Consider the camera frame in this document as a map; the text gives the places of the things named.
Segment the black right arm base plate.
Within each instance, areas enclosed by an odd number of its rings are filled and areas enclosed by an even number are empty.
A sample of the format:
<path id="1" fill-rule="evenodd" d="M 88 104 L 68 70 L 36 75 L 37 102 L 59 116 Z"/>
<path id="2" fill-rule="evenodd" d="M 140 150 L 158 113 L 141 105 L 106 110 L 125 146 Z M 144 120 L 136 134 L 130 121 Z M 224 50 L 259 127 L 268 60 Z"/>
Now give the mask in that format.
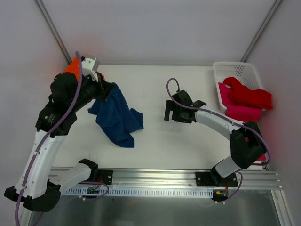
<path id="1" fill-rule="evenodd" d="M 196 185 L 199 187 L 238 187 L 235 173 L 223 178 L 219 174 L 213 175 L 209 171 L 195 172 Z"/>

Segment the red t shirt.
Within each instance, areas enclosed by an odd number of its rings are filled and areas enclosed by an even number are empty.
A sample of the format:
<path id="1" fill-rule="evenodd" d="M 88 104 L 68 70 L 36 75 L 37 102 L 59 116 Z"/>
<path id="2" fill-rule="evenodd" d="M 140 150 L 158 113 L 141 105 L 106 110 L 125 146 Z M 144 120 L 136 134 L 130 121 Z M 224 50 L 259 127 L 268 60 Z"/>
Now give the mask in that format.
<path id="1" fill-rule="evenodd" d="M 272 95 L 263 90 L 251 90 L 234 77 L 226 78 L 223 84 L 230 87 L 228 98 L 234 105 L 272 110 Z"/>

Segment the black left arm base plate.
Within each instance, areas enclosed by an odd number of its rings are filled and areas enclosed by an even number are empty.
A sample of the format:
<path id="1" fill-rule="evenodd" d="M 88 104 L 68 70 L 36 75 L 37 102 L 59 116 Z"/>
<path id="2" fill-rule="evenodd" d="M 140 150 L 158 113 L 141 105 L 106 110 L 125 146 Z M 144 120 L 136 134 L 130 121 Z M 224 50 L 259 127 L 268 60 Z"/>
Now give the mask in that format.
<path id="1" fill-rule="evenodd" d="M 113 170 L 99 169 L 95 178 L 95 182 L 111 185 L 113 180 Z"/>

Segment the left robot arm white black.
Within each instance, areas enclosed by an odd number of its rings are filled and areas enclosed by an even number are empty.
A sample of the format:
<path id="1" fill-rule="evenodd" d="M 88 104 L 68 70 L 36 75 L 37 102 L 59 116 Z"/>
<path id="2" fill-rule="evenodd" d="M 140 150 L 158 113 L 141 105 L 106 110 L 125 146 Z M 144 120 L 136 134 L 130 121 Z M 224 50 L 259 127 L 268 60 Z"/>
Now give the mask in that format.
<path id="1" fill-rule="evenodd" d="M 26 169 L 18 183 L 5 190 L 5 197 L 22 203 L 30 211 L 49 212 L 61 195 L 76 184 L 97 181 L 98 165 L 88 159 L 80 160 L 75 167 L 53 179 L 49 178 L 56 154 L 77 120 L 76 112 L 93 99 L 106 101 L 114 88 L 101 73 L 96 76 L 95 81 L 90 74 L 77 79 L 75 74 L 66 72 L 54 78 L 48 103 L 36 122 L 34 145 Z"/>

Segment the blue printed t shirt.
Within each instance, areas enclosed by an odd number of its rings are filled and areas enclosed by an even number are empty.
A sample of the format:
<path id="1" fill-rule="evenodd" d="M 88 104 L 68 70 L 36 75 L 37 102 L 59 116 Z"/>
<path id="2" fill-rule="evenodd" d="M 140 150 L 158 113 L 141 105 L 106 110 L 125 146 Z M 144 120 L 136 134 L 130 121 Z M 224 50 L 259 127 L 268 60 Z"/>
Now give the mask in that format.
<path id="1" fill-rule="evenodd" d="M 88 109 L 96 116 L 95 122 L 101 127 L 108 139 L 123 148 L 133 148 L 131 133 L 144 129 L 143 114 L 129 108 L 121 89 L 113 83 L 106 101 L 96 100 Z"/>

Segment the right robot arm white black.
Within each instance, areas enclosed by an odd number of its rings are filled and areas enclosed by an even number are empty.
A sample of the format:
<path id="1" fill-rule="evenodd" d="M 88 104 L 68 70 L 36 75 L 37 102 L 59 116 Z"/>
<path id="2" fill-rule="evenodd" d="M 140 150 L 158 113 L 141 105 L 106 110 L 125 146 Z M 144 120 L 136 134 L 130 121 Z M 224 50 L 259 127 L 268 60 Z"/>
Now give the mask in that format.
<path id="1" fill-rule="evenodd" d="M 230 143 L 230 154 L 209 171 L 196 172 L 196 185 L 203 187 L 237 187 L 236 173 L 253 165 L 266 152 L 258 125 L 232 120 L 213 111 L 206 103 L 192 101 L 184 90 L 178 90 L 166 101 L 166 121 L 203 124 L 224 136 Z"/>

